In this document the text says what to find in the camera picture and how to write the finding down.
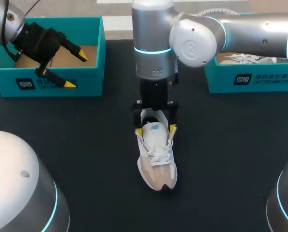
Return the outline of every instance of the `black cable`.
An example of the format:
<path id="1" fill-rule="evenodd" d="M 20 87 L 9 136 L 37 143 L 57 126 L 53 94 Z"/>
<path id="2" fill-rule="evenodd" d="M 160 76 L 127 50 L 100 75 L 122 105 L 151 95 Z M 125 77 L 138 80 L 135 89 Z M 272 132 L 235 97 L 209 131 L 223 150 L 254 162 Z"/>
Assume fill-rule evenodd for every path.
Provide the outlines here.
<path id="1" fill-rule="evenodd" d="M 28 13 L 30 13 L 30 11 L 34 8 L 34 6 L 37 5 L 37 3 L 39 3 L 40 0 L 37 0 L 36 3 L 34 3 L 34 5 L 32 5 L 32 7 L 26 12 L 26 16 L 28 15 Z"/>
<path id="2" fill-rule="evenodd" d="M 8 12 L 8 6 L 9 6 L 9 0 L 4 0 L 4 15 L 3 15 L 3 22 L 2 22 L 2 45 L 7 52 L 7 54 L 15 61 L 16 60 L 16 55 L 11 53 L 7 46 L 6 46 L 6 41 L 5 41 L 5 26 L 6 26 L 6 19 L 7 19 L 7 12 Z"/>

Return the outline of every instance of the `logo on box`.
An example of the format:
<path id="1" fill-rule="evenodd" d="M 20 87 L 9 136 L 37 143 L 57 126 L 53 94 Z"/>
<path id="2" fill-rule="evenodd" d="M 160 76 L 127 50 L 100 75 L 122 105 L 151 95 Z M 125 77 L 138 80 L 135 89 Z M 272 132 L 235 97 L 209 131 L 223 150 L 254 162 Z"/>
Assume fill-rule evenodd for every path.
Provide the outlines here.
<path id="1" fill-rule="evenodd" d="M 252 74 L 237 74 L 235 77 L 235 86 L 246 86 L 250 83 Z"/>
<path id="2" fill-rule="evenodd" d="M 16 82 L 18 84 L 19 89 L 21 89 L 21 90 L 35 89 L 35 86 L 32 82 L 32 79 L 29 79 L 29 78 L 19 79 L 19 78 L 17 78 Z"/>

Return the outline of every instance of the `beige shoe panel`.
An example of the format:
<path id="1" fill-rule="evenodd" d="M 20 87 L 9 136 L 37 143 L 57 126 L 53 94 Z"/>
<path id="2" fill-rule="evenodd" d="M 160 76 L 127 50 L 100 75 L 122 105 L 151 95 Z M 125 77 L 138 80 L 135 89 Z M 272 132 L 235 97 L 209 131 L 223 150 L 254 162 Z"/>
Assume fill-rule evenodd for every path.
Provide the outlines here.
<path id="1" fill-rule="evenodd" d="M 156 190 L 161 190 L 163 185 L 174 188 L 176 177 L 171 179 L 170 165 L 151 166 L 149 157 L 141 156 L 141 169 L 149 184 Z"/>

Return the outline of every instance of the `black table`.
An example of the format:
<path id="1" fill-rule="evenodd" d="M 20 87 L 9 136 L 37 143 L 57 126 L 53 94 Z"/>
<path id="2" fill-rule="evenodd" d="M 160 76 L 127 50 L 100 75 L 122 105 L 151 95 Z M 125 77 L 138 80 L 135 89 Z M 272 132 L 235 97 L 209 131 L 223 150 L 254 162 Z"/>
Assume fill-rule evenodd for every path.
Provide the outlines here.
<path id="1" fill-rule="evenodd" d="M 71 210 L 70 232 L 268 232 L 266 199 L 288 161 L 288 93 L 209 94 L 180 65 L 170 195 L 137 169 L 130 112 L 139 99 L 132 41 L 108 41 L 101 98 L 3 99 L 0 130 L 27 141 Z"/>

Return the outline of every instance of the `white shoe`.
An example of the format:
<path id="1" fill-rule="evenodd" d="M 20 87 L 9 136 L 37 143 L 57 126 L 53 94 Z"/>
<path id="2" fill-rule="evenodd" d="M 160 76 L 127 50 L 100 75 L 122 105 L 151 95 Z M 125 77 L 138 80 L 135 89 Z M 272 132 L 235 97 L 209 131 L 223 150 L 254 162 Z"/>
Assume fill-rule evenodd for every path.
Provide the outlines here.
<path id="1" fill-rule="evenodd" d="M 142 135 L 136 132 L 140 156 L 139 172 L 146 184 L 155 191 L 173 189 L 177 182 L 177 167 L 173 156 L 173 137 L 162 111 L 143 110 Z"/>
<path id="2" fill-rule="evenodd" d="M 276 57 L 259 57 L 250 54 L 233 54 L 231 56 L 227 56 L 226 58 L 230 58 L 228 60 L 224 60 L 219 64 L 269 64 L 269 63 L 281 63 L 288 62 L 287 58 L 276 58 Z"/>

